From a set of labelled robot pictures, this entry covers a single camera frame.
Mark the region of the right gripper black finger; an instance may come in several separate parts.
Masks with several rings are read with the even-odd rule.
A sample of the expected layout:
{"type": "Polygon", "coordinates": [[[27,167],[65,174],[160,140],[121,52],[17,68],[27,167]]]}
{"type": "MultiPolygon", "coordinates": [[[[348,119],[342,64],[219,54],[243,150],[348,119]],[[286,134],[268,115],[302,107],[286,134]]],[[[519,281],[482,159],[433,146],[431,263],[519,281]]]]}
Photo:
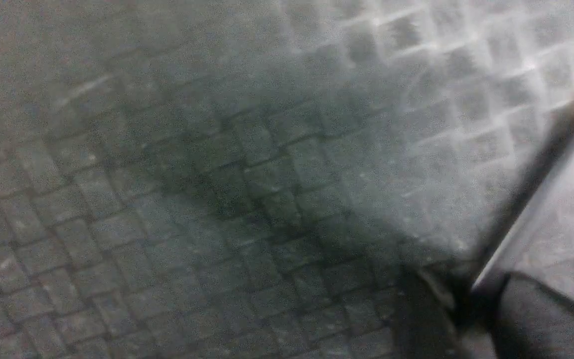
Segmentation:
{"type": "Polygon", "coordinates": [[[492,316],[499,359],[574,359],[574,300],[523,273],[513,273],[492,316]]]}

